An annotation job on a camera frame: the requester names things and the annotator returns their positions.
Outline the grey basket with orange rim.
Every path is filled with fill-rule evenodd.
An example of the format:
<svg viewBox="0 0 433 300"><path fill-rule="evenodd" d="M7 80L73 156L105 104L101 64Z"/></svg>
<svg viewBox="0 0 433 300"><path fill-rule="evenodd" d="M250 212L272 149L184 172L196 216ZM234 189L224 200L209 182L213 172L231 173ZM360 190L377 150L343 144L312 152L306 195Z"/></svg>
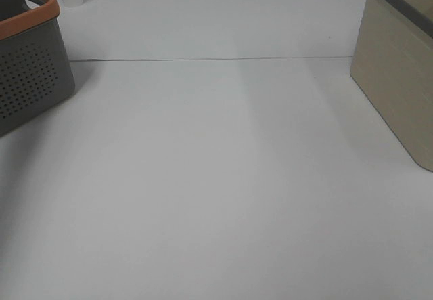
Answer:
<svg viewBox="0 0 433 300"><path fill-rule="evenodd" d="M69 98L57 0L1 0L1 135Z"/></svg>

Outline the beige basket with grey rim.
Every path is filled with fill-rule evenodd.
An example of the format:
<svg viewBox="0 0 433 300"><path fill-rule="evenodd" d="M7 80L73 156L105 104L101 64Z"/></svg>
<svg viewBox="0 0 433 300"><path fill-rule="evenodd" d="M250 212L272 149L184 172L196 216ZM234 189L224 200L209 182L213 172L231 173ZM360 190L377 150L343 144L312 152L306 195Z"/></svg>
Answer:
<svg viewBox="0 0 433 300"><path fill-rule="evenodd" d="M413 161L432 170L432 0L366 0L350 75Z"/></svg>

